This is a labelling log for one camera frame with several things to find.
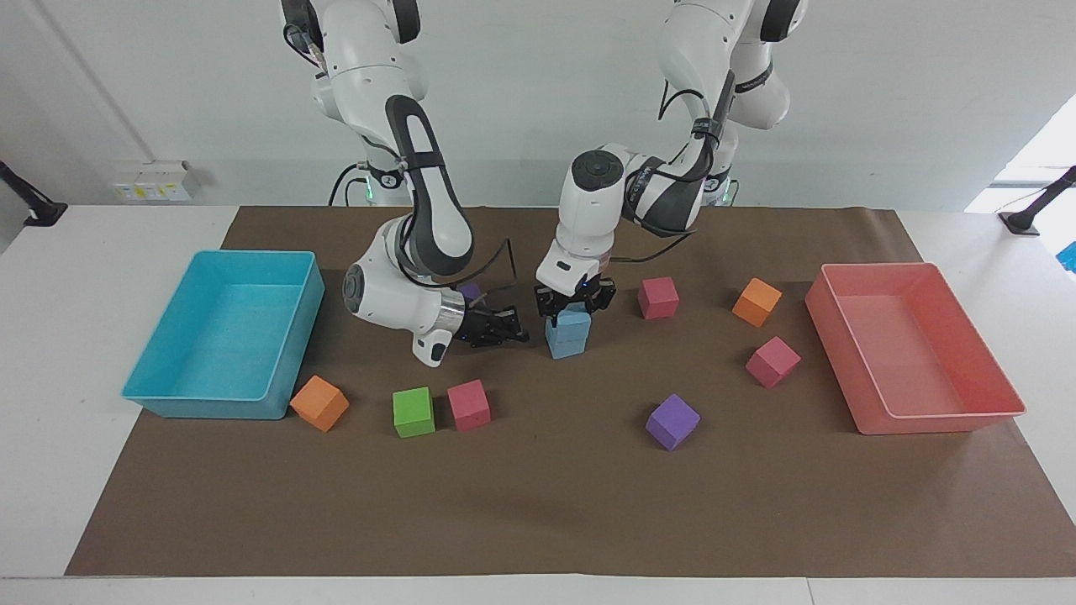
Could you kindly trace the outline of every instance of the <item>black cable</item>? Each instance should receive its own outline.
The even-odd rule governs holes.
[[[672,250],[674,248],[680,245],[680,243],[683,242],[683,240],[690,238],[693,235],[695,235],[695,231],[686,233],[686,234],[678,237],[676,239],[676,241],[674,241],[672,243],[666,245],[665,248],[659,250],[657,252],[651,254],[650,256],[643,256],[642,258],[632,258],[632,257],[628,257],[628,256],[613,256],[613,257],[609,258],[609,262],[610,263],[649,263],[649,262],[653,261],[654,258],[657,258],[662,254],[665,254],[669,250]]]
[[[680,156],[683,155],[683,152],[686,151],[688,145],[690,145],[690,144],[691,144],[691,141],[684,143],[683,146],[680,147],[680,151],[676,152],[676,155],[672,156],[672,159],[669,160],[669,164],[676,164],[676,160],[680,159]]]
[[[1018,197],[1018,198],[1016,198],[1016,199],[1010,199],[1009,201],[1006,201],[1005,203],[1003,203],[1003,205],[999,206],[997,208],[995,208],[995,209],[994,209],[994,211],[993,211],[993,212],[991,212],[991,214],[997,214],[997,213],[999,213],[999,212],[1001,212],[1002,210],[1005,210],[1006,208],[1008,208],[1009,206],[1013,206],[1014,203],[1016,203],[1016,202],[1020,201],[1021,199],[1028,199],[1029,197],[1031,197],[1031,196],[1033,196],[1033,195],[1035,195],[1035,194],[1040,194],[1040,193],[1043,193],[1043,192],[1045,192],[1045,191],[1046,191],[1046,187],[1043,187],[1043,188],[1040,188],[1040,189],[1037,189],[1037,191],[1034,191],[1034,192],[1031,192],[1031,193],[1030,193],[1030,194],[1028,194],[1028,195],[1022,195],[1022,196],[1020,196],[1020,197]]]
[[[406,241],[407,241],[406,239],[400,238],[400,251],[401,252],[405,251],[404,244],[405,244]],[[472,279],[481,276],[486,270],[489,270],[489,268],[497,261],[497,258],[500,257],[500,254],[505,251],[506,248],[508,249],[508,259],[509,259],[509,262],[511,263],[511,266],[512,266],[512,283],[510,283],[510,284],[508,284],[506,286],[501,286],[500,289],[497,289],[497,290],[502,290],[502,289],[507,289],[507,287],[511,287],[511,286],[515,285],[515,281],[519,279],[519,273],[515,271],[515,254],[512,253],[512,239],[511,238],[505,238],[505,241],[500,242],[500,248],[498,248],[497,251],[493,253],[493,256],[491,256],[490,259],[485,262],[485,265],[482,265],[477,271],[475,271],[475,272],[472,272],[472,273],[470,273],[468,276],[462,277],[462,278],[459,278],[457,280],[450,281],[448,283],[423,283],[423,282],[414,279],[414,277],[412,277],[411,273],[407,272],[407,269],[405,269],[404,267],[400,267],[399,269],[400,269],[400,272],[404,273],[404,277],[408,279],[408,281],[410,281],[411,283],[413,283],[415,285],[421,285],[422,287],[429,287],[429,289],[435,289],[435,290],[442,289],[442,287],[456,287],[457,285],[465,284],[465,283],[471,281]]]
[[[713,152],[709,151],[709,147],[706,147],[706,149],[708,150],[708,153],[709,153],[709,163],[708,163],[708,166],[706,168],[706,172],[702,177],[703,179],[705,179],[706,177],[709,177],[709,172],[713,168]],[[632,187],[634,186],[633,179],[635,179],[636,177],[638,177],[639,172],[642,172],[643,169],[645,168],[636,168],[634,171],[632,171],[631,173],[628,173],[628,175],[627,175],[626,179],[624,179],[624,198],[623,198],[623,205],[624,205],[625,208],[628,207],[628,203],[627,203],[627,194],[628,194],[629,191],[632,191]],[[662,175],[662,177],[665,177],[665,178],[668,178],[668,179],[672,179],[674,181],[680,181],[682,183],[694,183],[695,181],[699,180],[699,179],[686,180],[686,179],[683,179],[681,177],[676,177],[674,174],[667,174],[667,173],[662,172],[660,170],[654,170],[653,174],[659,174],[659,175]]]
[[[349,198],[349,194],[351,192],[351,185],[353,183],[365,183],[365,182],[366,182],[366,179],[363,178],[363,177],[358,177],[356,179],[352,179],[351,181],[348,181],[348,183],[343,186],[343,205],[344,206],[346,206],[348,208],[351,208],[351,199]]]
[[[284,43],[287,44],[288,48],[295,51],[295,54],[299,55],[300,57],[302,57],[303,59],[306,59],[307,62],[309,62],[310,65],[316,67],[317,70],[321,71],[322,66],[317,65],[317,61],[315,61],[314,59],[311,59],[310,57],[308,57],[306,53],[303,53],[301,50],[299,50],[298,46],[296,46],[295,44],[292,43],[292,39],[287,37],[287,32],[291,29],[295,29],[300,34],[302,33],[302,30],[299,29],[299,26],[295,25],[294,23],[289,23],[289,24],[284,25]]]
[[[510,287],[515,287],[515,284],[519,283],[519,276],[515,272],[515,256],[512,255],[512,249],[511,248],[508,249],[508,259],[509,259],[509,263],[512,266],[512,281],[510,281],[510,282],[508,282],[508,283],[506,283],[504,285],[498,285],[497,287],[491,287],[490,290],[483,292],[482,294],[479,295],[478,298],[471,300],[467,305],[468,309],[470,309],[472,307],[478,307],[479,304],[481,304],[483,300],[486,299],[486,297],[489,297],[491,294],[493,294],[495,292],[501,292],[501,291],[508,290]]]
[[[328,206],[331,207],[332,206],[332,201],[336,200],[336,193],[340,188],[340,183],[343,182],[343,178],[346,177],[348,173],[351,172],[352,170],[357,170],[357,169],[358,169],[358,165],[357,164],[349,164],[348,167],[344,168],[340,172],[340,175],[337,177],[337,182],[332,183],[332,192],[329,194],[329,203],[328,203]]]
[[[386,147],[385,145],[382,145],[381,143],[374,143],[373,141],[371,141],[370,139],[368,139],[366,137],[366,135],[363,135],[363,140],[366,141],[366,144],[370,145],[371,147],[381,150],[381,151],[383,151],[383,152],[392,155],[393,158],[396,159],[396,161],[400,160],[400,155],[398,153],[396,153],[393,150]]]
[[[659,122],[661,122],[661,119],[662,119],[662,108],[665,107],[665,97],[668,97],[668,95],[669,95],[669,81],[666,80],[665,81],[665,89],[662,90],[662,102],[661,102],[660,105],[657,105],[657,121]]]
[[[703,107],[706,109],[706,113],[709,114],[710,108],[706,107],[706,97],[704,97],[702,93],[699,93],[694,88],[684,88],[683,90],[677,90],[676,93],[674,93],[672,96],[669,97],[668,100],[662,104],[662,109],[659,110],[657,112],[659,122],[661,122],[661,119],[665,117],[665,111],[669,109],[669,105],[672,104],[672,101],[675,101],[677,97],[680,97],[681,95],[691,95],[693,97],[698,97],[698,100],[703,101]]]
[[[736,185],[736,188],[733,191],[733,197],[732,197],[732,199],[728,200],[728,206],[730,207],[732,207],[732,206],[734,206],[736,203],[736,196],[739,195],[739,181],[736,180],[736,179],[733,179],[732,181],[728,181],[728,188],[730,189],[733,188],[733,185]]]
[[[710,170],[713,170],[713,150],[710,147],[710,145],[706,145],[703,147],[703,151],[706,153],[706,168],[703,170],[702,174],[693,177],[688,177],[686,174],[684,174],[683,177],[677,177],[676,174],[669,174],[668,172],[663,172],[662,170],[657,170],[656,168],[654,169],[654,174],[657,174],[659,177],[665,177],[666,179],[671,179],[679,183],[694,183],[696,181],[702,181],[703,179],[710,175]]]

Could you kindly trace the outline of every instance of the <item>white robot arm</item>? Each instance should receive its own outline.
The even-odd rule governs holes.
[[[676,0],[662,30],[659,62],[693,119],[671,160],[608,144],[572,161],[561,193],[560,224],[535,289],[542,315],[567,305],[609,305],[615,285],[601,278],[621,217],[659,237],[690,234],[704,181],[720,185],[738,144],[727,121],[771,128],[788,112],[789,94],[773,73],[770,44],[803,18],[807,0]]]
[[[514,308],[468,306],[433,276],[462,271],[473,253],[429,118],[419,100],[425,79],[402,44],[419,36],[415,0],[282,0],[287,43],[320,68],[313,96],[329,117],[355,130],[367,152],[374,200],[410,203],[382,225],[346,271],[348,310],[413,334],[412,352],[437,367],[453,338],[471,346],[526,340]]]

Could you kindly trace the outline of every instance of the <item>table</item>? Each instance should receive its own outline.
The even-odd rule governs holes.
[[[216,248],[230,207],[73,207],[51,229],[27,229],[0,256],[0,602],[700,601],[765,603],[1053,603],[1076,579],[642,579],[583,576],[331,579],[47,579],[62,575],[139,407],[119,388],[190,254]],[[902,213],[937,264],[1031,413],[1021,431],[1070,515],[1076,510],[1076,284],[1033,239],[990,215]],[[1013,318],[1020,318],[1019,323]],[[1047,340],[1042,335],[1050,335]],[[1050,350],[1045,351],[1045,343]]]

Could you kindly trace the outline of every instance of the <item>plastic bin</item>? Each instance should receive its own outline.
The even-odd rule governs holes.
[[[807,309],[861,433],[975,431],[1025,411],[934,265],[823,265]]]
[[[282,418],[324,292],[312,252],[195,254],[124,398],[166,418]]]

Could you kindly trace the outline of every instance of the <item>foam block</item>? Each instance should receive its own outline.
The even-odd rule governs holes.
[[[754,327],[762,327],[780,299],[780,290],[759,278],[751,278],[736,306],[733,307],[733,313]]]
[[[482,289],[478,285],[478,282],[469,282],[461,285],[456,289],[456,292],[464,295],[467,300],[475,300],[479,296],[482,296]]]
[[[751,355],[747,370],[760,384],[773,389],[799,363],[799,355],[778,337],[769,339]]]
[[[680,305],[672,278],[642,280],[639,285],[639,308],[648,320],[671,318]]]
[[[348,409],[348,398],[339,389],[318,376],[310,380],[295,394],[292,409],[299,418],[327,433]]]
[[[471,380],[449,389],[449,405],[456,431],[470,431],[490,423],[490,402],[481,380]]]
[[[428,435],[434,426],[434,402],[429,398],[429,388],[393,393],[393,424],[400,437]]]
[[[554,360],[578,355],[586,349],[591,314],[581,302],[569,305],[556,316],[556,326],[546,319],[546,342]]]
[[[699,416],[678,395],[669,395],[647,420],[647,431],[672,451],[698,426]]]

